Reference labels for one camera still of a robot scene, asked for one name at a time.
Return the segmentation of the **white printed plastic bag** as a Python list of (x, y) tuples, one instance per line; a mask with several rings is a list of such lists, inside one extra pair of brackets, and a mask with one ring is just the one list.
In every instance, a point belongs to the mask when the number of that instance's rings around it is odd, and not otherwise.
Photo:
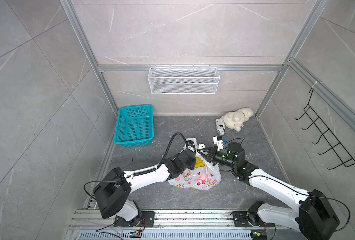
[(196, 153), (196, 164), (193, 170), (186, 169), (178, 177), (168, 180), (172, 186), (187, 189), (210, 190), (221, 181), (218, 165), (213, 166), (199, 153)]

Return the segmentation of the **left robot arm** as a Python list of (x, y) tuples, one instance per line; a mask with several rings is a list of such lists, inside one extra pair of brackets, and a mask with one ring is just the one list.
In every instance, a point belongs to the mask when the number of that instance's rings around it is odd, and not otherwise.
[(175, 179), (185, 170), (193, 170), (195, 164), (195, 153), (185, 149), (173, 159), (165, 159), (163, 163), (149, 168), (136, 171), (112, 169), (92, 191), (102, 218), (118, 217), (131, 227), (137, 225), (142, 219), (142, 212), (128, 196), (154, 183)]

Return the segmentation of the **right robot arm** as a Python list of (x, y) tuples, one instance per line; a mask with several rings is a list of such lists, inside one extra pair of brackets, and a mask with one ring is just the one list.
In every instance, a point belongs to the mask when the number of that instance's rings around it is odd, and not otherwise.
[(325, 194), (318, 190), (309, 192), (294, 187), (267, 174), (246, 160), (241, 144), (228, 144), (226, 152), (216, 147), (199, 149), (197, 152), (214, 165), (229, 167), (237, 180), (286, 204), (283, 208), (257, 201), (246, 215), (251, 226), (280, 225), (302, 233), (308, 240), (329, 240), (337, 231), (340, 221)]

